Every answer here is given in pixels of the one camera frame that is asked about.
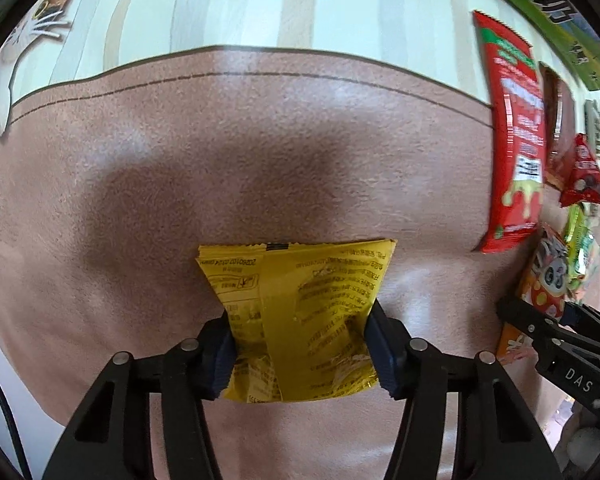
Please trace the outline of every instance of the green poster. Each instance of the green poster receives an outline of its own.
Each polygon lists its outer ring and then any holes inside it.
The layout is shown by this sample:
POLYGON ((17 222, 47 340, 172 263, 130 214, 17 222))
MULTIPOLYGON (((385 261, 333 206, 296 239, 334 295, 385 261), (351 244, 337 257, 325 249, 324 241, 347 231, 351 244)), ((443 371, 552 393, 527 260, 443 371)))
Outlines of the green poster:
POLYGON ((589 90, 600 89, 600 38, 568 0, 507 1, 538 28, 589 90))

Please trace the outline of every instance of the black cable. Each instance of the black cable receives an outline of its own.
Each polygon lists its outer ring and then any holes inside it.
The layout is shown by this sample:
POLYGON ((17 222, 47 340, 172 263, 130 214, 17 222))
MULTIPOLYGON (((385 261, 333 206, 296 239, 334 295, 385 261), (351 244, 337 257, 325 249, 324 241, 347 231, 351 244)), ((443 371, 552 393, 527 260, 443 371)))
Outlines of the black cable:
POLYGON ((16 426, 16 421, 13 418, 13 413, 11 413, 11 408, 9 407, 9 403, 7 402, 7 397, 4 395, 4 391, 0 387, 0 408, 2 409, 2 414, 4 415, 4 420, 7 423, 7 428, 9 429, 9 434, 11 435, 11 441, 13 442, 13 449, 16 452, 16 457, 18 459, 18 464, 20 465, 20 471, 22 471, 22 476, 25 480, 33 480, 31 476, 31 471, 29 469, 29 463, 27 462, 27 457, 24 454, 24 448, 22 447, 22 441, 20 440, 20 433, 18 433, 18 427, 16 426))

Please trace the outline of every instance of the cartoon character on packet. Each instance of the cartoon character on packet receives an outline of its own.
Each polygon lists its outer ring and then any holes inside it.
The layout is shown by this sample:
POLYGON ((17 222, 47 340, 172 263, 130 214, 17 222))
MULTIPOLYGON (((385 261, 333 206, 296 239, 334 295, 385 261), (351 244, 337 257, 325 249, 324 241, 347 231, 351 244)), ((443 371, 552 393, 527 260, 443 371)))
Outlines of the cartoon character on packet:
POLYGON ((7 128, 11 111, 11 80, 22 54, 40 37, 62 40, 54 29, 68 27, 62 19, 69 0, 38 0, 20 20, 0 48, 0 136, 7 128))
POLYGON ((545 228, 529 269, 520 283, 520 298, 545 314, 560 319, 567 292, 566 247, 545 228))

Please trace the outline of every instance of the cat whiskers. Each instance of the cat whiskers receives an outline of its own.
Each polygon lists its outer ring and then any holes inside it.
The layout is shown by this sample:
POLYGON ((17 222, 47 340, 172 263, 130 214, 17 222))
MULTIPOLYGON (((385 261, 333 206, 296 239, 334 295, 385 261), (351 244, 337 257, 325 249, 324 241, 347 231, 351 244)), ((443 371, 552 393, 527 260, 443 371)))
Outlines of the cat whiskers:
POLYGON ((40 18, 39 20, 37 20, 36 24, 33 26, 32 28, 32 33, 37 35, 37 36, 47 36, 49 38, 55 38, 56 40, 59 40, 62 38, 62 35, 57 33, 57 32, 51 32, 49 30, 47 30, 49 27, 53 27, 53 26, 68 26, 71 25, 71 23, 69 22, 65 22, 63 20, 56 20, 56 21, 49 21, 49 20, 53 20, 54 18, 56 18, 57 16, 59 16, 60 14, 62 14, 62 10, 56 10, 56 12, 52 12, 49 13, 48 15, 44 16, 43 18, 40 18))
POLYGON ((60 38, 62 38, 61 34, 58 34, 57 32, 49 32, 48 30, 33 30, 32 34, 35 34, 36 36, 47 36, 48 38, 54 38, 55 40, 59 40, 60 38))

